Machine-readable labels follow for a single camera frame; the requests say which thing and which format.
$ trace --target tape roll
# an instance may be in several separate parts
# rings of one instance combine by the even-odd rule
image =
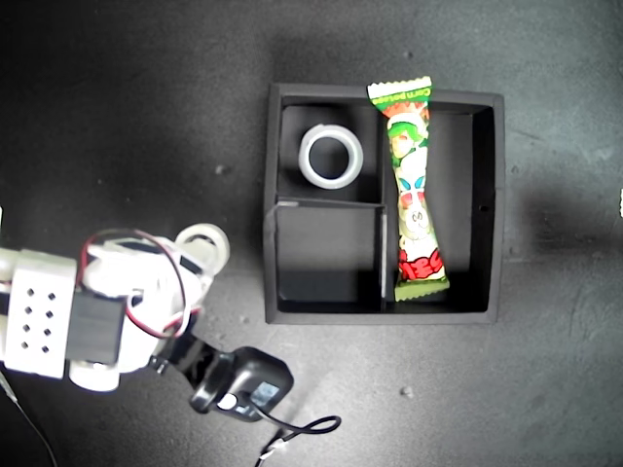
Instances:
[[[348,151],[348,166],[338,178],[324,178],[313,170],[310,163],[310,151],[313,143],[321,138],[332,138],[340,141]],[[299,149],[299,168],[303,176],[316,187],[325,190],[338,190],[357,178],[363,165],[363,149],[357,137],[347,128],[339,125],[316,125],[303,136]]]

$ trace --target cartoon character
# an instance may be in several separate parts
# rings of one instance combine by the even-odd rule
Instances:
[[[426,147],[428,131],[424,115],[411,113],[391,117],[387,122],[387,134],[391,144],[391,162],[398,167],[402,159],[418,148]]]

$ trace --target dark gray surface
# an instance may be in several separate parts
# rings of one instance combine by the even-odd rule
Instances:
[[[4,244],[77,256],[103,227],[221,225],[233,259],[200,335],[288,362],[297,381],[275,413],[345,419],[267,465],[623,464],[620,2],[8,3]],[[364,85],[422,73],[440,88],[506,98],[498,322],[265,325],[268,82]],[[126,377],[109,395],[9,377],[63,466],[245,467],[273,434],[192,413],[173,373]],[[411,398],[400,395],[407,387]],[[9,455],[45,465],[7,399],[0,414],[3,465]]]

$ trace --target green candy wrapper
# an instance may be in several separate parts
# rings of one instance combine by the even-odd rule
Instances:
[[[368,87],[370,101],[388,118],[391,164],[398,185],[396,301],[416,299],[450,287],[424,199],[431,88],[427,76]]]

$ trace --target white plastic part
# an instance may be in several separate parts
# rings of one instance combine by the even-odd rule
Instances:
[[[76,280],[76,262],[22,250],[9,301],[5,366],[62,378]]]
[[[124,246],[141,240],[122,238],[92,245],[94,259],[87,266],[83,283],[98,294],[110,298],[140,295],[142,302],[133,308],[134,316],[147,326],[163,330],[171,317],[182,309],[179,281],[169,260]],[[181,232],[175,242],[158,238],[178,264],[182,257],[201,271],[180,268],[186,299],[192,308],[202,305],[214,275],[229,260],[230,245],[225,233],[211,224],[198,224]],[[69,377],[91,391],[111,391],[119,384],[119,374],[145,367],[150,357],[164,342],[137,328],[127,317],[121,334],[117,365],[92,365],[70,362]]]
[[[228,392],[227,394],[223,396],[223,399],[221,399],[216,405],[218,406],[219,409],[223,411],[230,411],[236,406],[237,403],[238,403],[238,397]]]
[[[11,293],[11,279],[13,278],[18,257],[18,251],[0,248],[0,293]],[[0,314],[0,361],[4,360],[7,324],[7,316]]]
[[[203,269],[203,275],[218,274],[230,259],[230,242],[213,224],[195,224],[179,233],[175,243]]]
[[[0,362],[4,361],[5,346],[7,344],[7,324],[9,320],[4,314],[0,314]]]
[[[90,391],[110,392],[119,386],[119,370],[101,363],[69,363],[69,378],[74,384]]]
[[[310,151],[313,143],[321,138],[340,141],[348,151],[348,166],[344,173],[335,179],[324,178],[313,170],[310,163]],[[303,176],[316,187],[325,190],[343,188],[357,178],[363,165],[363,149],[357,137],[347,128],[339,125],[316,125],[303,136],[299,149],[299,168]]]

